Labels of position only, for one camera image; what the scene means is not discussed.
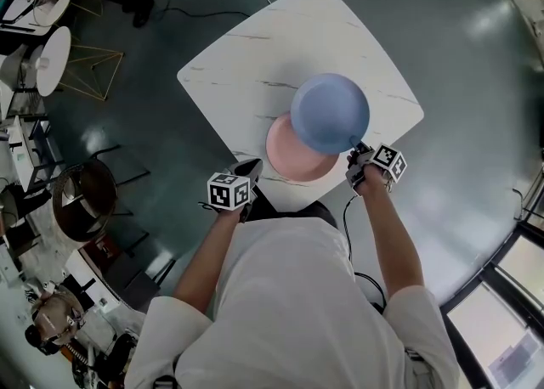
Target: white marble table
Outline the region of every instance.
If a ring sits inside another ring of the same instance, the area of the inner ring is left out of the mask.
[[[340,155],[323,178],[297,183],[269,164],[265,141],[311,76],[334,72],[356,82],[371,119],[363,137],[376,147],[414,127],[423,111],[383,48],[342,0],[278,0],[191,60],[178,80],[238,160],[264,161],[258,187],[278,211],[298,211],[345,180]]]

